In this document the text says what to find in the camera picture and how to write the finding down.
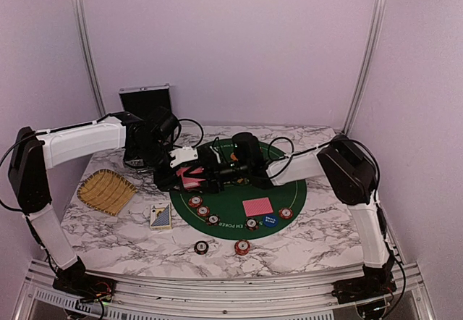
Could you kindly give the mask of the aluminium poker case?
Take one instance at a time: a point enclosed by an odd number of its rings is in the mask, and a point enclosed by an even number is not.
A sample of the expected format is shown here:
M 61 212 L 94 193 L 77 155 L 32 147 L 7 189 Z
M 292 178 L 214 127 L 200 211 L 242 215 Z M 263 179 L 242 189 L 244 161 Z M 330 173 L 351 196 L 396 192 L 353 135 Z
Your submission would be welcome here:
M 119 98 L 134 117 L 127 127 L 124 163 L 132 168 L 168 169 L 179 127 L 171 109 L 170 85 L 123 88 Z

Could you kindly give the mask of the playing card box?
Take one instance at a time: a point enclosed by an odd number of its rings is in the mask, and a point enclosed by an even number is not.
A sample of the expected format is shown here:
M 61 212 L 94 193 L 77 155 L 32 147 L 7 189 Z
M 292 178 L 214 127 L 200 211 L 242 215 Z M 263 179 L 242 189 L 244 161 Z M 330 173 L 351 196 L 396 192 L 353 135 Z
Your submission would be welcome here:
M 170 230 L 171 228 L 171 203 L 162 202 L 152 205 L 150 209 L 150 229 Z

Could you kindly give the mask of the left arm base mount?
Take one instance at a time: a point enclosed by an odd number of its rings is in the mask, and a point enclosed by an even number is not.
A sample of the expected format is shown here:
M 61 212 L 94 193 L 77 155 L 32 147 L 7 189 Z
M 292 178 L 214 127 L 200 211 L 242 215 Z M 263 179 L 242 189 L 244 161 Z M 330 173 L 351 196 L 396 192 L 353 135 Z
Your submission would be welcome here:
M 53 288 L 80 297 L 82 303 L 110 301 L 114 295 L 116 281 L 107 277 L 88 274 L 84 271 L 58 270 Z

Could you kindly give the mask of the right aluminium frame post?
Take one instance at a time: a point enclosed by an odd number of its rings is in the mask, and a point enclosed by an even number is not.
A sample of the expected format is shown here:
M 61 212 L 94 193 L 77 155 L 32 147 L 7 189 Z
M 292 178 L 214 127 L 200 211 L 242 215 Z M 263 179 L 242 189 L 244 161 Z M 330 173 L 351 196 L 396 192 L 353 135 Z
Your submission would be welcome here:
M 360 110 L 362 97 L 367 87 L 370 68 L 373 63 L 373 57 L 381 36 L 384 14 L 386 10 L 386 0 L 374 0 L 373 13 L 370 21 L 370 27 L 367 36 L 365 51 L 363 54 L 360 71 L 354 87 L 354 93 L 347 112 L 342 132 L 349 135 L 353 130 L 354 122 Z

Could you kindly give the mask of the blue small blind button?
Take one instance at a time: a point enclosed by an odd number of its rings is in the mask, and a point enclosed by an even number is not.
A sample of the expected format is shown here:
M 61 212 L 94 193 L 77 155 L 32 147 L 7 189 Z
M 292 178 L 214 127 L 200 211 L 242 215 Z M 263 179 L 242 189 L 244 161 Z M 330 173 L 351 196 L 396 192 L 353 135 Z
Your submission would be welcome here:
M 278 219 L 277 216 L 268 214 L 268 215 L 265 215 L 262 218 L 262 223 L 266 227 L 273 228 L 273 227 L 276 227 L 278 225 L 279 219 Z

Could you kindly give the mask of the red-backed card deck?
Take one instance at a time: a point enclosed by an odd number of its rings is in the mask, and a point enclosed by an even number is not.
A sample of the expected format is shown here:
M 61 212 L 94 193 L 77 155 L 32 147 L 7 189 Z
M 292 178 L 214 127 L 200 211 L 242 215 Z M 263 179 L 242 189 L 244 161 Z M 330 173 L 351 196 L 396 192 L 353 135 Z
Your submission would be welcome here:
M 195 178 L 204 178 L 203 176 L 204 168 L 203 167 L 181 167 L 176 171 L 176 175 L 179 178 L 179 189 L 181 191 L 187 191 L 184 189 L 184 177 L 195 177 Z

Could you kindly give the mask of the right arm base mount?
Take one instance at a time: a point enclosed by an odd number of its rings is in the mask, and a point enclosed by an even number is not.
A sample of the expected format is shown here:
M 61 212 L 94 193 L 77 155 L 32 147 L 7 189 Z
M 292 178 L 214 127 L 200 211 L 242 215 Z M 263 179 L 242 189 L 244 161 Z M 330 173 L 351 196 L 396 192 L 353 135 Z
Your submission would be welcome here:
M 355 277 L 334 282 L 331 295 L 339 304 L 351 303 L 388 295 L 397 290 L 395 282 L 389 277 L 381 283 L 377 277 Z

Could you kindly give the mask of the red poker chip stack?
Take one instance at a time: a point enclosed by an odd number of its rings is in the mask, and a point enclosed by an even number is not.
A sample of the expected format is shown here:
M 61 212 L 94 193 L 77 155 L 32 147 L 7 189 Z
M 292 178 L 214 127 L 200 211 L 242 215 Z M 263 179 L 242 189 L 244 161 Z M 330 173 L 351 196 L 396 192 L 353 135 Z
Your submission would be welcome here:
M 239 256 L 245 256 L 249 253 L 251 248 L 250 242 L 248 240 L 238 240 L 234 244 L 234 251 Z

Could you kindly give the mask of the woven bamboo tray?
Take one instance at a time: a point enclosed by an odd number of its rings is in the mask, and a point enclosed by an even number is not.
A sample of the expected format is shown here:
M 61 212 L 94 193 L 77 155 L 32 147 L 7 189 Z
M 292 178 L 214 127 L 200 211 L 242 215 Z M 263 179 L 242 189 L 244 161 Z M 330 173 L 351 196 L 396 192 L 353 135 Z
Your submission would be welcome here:
M 99 169 L 78 188 L 77 197 L 92 209 L 117 216 L 129 203 L 137 188 L 110 169 Z

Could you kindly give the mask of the front aluminium rail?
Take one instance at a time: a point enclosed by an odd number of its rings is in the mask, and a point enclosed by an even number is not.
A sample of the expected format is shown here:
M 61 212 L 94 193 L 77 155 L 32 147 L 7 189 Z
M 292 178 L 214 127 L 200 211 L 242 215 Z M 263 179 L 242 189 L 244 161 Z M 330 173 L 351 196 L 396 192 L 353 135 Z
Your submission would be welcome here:
M 276 277 L 175 279 L 108 274 L 113 298 L 103 305 L 55 290 L 47 263 L 31 262 L 13 319 L 434 319 L 417 264 L 394 267 L 397 290 L 340 304 L 333 283 L 358 277 L 360 265 Z

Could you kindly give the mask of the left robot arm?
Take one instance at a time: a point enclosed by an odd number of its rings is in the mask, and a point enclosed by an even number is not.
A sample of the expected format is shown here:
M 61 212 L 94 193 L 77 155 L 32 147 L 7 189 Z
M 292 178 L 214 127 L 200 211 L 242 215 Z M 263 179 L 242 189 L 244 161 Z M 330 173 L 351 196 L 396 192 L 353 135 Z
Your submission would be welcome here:
M 51 202 L 47 171 L 64 162 L 99 151 L 125 149 L 153 173 L 153 181 L 161 191 L 177 184 L 172 168 L 173 134 L 180 128 L 179 120 L 168 110 L 158 107 L 143 120 L 121 111 L 97 120 L 53 130 L 34 131 L 22 128 L 11 155 L 8 178 L 19 204 L 19 211 L 53 258 L 65 271 L 64 284 L 77 295 L 91 289 L 91 278 L 85 265 L 74 252 Z

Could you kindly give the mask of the round green poker mat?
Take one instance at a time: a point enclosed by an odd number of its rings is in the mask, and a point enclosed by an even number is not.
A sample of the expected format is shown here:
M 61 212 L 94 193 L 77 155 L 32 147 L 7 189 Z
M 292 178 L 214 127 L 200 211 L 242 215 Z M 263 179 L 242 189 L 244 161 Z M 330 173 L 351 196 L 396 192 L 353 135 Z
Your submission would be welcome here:
M 206 217 L 197 215 L 197 208 L 188 205 L 188 200 L 198 195 L 203 199 L 201 206 L 207 206 L 210 214 L 220 217 L 220 223 L 216 226 L 207 225 Z M 277 216 L 279 223 L 276 227 L 269 228 L 263 225 L 262 218 L 265 215 L 246 217 L 242 202 L 250 199 L 268 197 L 273 207 L 271 215 Z M 224 191 L 220 193 L 200 193 L 188 191 L 171 191 L 170 198 L 173 207 L 183 220 L 196 230 L 213 237 L 226 240 L 254 240 L 273 235 L 291 224 L 301 212 L 307 197 L 307 186 L 304 180 L 290 182 L 280 187 L 260 189 L 249 185 L 232 185 L 226 183 Z M 293 210 L 291 219 L 282 219 L 279 210 L 290 208 Z M 245 221 L 254 218 L 259 222 L 259 228 L 249 231 L 245 228 Z

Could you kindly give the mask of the dealt card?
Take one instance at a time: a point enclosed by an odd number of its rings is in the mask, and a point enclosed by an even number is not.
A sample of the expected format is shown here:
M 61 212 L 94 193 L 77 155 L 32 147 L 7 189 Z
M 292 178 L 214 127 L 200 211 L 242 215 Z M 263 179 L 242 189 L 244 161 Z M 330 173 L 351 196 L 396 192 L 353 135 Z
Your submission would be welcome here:
M 273 207 L 268 197 L 250 199 L 242 202 L 246 217 L 261 216 L 273 213 Z

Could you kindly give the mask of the aluminium frame post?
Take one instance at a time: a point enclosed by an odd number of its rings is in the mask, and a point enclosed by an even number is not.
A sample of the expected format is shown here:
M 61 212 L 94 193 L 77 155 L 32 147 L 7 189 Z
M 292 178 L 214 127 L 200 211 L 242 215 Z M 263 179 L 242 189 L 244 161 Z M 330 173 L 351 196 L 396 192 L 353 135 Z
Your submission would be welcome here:
M 354 87 L 354 93 L 347 112 L 342 132 L 349 135 L 353 130 L 354 122 L 360 110 L 362 97 L 367 87 L 370 68 L 373 63 L 373 57 L 381 36 L 384 14 L 386 10 L 386 0 L 374 0 L 373 13 L 370 21 L 370 27 L 367 36 L 365 51 L 363 54 L 360 71 Z
M 106 114 L 106 107 L 103 102 L 103 95 L 100 89 L 98 76 L 93 60 L 93 54 L 90 45 L 90 36 L 88 32 L 88 26 L 85 17 L 85 5 L 84 0 L 72 0 L 75 19 L 77 24 L 77 33 L 82 50 L 82 55 L 85 63 L 86 72 L 88 75 L 90 89 L 92 92 L 93 99 L 98 115 L 102 117 Z

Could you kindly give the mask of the black poker chip stack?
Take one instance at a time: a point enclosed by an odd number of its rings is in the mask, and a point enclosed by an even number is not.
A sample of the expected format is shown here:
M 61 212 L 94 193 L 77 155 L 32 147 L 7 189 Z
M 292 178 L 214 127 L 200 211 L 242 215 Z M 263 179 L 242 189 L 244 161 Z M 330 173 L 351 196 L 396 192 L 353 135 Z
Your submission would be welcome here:
M 204 240 L 197 241 L 194 245 L 194 251 L 198 255 L 205 255 L 208 252 L 208 249 L 209 245 Z

